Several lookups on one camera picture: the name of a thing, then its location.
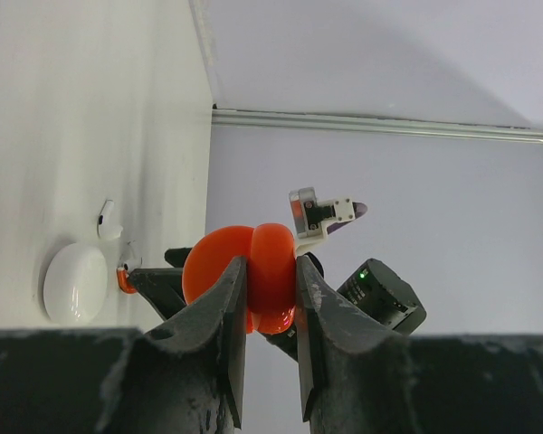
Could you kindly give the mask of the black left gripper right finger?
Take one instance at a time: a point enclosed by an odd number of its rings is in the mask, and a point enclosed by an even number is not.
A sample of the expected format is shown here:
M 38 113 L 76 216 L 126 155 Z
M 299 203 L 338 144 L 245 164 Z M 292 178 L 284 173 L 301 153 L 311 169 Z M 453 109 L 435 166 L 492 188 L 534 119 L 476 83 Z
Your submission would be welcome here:
M 404 336 L 297 261 L 302 418 L 313 433 L 543 433 L 543 335 Z

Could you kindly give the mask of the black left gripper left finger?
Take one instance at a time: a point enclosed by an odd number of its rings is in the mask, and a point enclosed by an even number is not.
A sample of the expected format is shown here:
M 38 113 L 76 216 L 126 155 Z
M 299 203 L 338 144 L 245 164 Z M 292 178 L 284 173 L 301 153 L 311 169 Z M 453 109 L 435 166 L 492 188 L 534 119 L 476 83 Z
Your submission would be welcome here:
M 231 433 L 242 423 L 247 265 L 136 328 L 0 330 L 0 433 Z

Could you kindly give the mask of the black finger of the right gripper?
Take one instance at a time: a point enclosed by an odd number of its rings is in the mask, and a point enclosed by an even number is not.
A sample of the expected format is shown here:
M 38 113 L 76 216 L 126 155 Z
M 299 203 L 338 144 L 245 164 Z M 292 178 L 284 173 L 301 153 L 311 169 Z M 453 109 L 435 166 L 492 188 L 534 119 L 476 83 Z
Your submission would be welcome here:
M 168 320 L 186 307 L 182 275 L 182 268 L 135 269 L 129 273 L 128 283 Z
M 190 248 L 168 249 L 165 251 L 164 259 L 173 268 L 183 268 L 190 252 Z

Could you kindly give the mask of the orange earbud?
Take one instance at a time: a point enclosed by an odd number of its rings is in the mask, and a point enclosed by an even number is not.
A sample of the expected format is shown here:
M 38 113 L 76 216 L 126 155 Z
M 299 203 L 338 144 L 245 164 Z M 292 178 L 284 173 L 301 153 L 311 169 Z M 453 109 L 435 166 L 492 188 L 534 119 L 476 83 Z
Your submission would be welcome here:
M 119 289 L 128 295 L 137 293 L 137 289 L 129 282 L 129 273 L 123 267 L 116 268 Z

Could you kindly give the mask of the orange round charging case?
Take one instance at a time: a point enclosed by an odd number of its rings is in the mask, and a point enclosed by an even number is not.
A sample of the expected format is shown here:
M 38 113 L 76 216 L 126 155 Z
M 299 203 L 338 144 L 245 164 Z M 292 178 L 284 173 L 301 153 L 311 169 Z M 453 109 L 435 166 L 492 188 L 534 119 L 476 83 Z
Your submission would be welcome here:
M 205 235 L 183 266 L 185 302 L 195 302 L 210 289 L 235 257 L 247 260 L 247 331 L 287 331 L 295 315 L 295 240 L 279 223 L 227 226 Z

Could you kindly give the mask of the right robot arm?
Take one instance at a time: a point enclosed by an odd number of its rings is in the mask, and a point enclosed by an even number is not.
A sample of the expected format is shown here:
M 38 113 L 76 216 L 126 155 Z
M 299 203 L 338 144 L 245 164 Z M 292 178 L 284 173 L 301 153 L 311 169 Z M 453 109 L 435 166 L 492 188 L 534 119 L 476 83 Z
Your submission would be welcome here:
M 162 316 L 138 337 L 104 433 L 231 433 L 243 419 L 247 280 L 228 260 L 193 304 L 188 249 L 131 283 Z M 543 335 L 419 336 L 425 311 L 377 259 L 338 289 L 309 259 L 294 278 L 296 316 L 271 343 L 296 361 L 313 433 L 543 433 Z

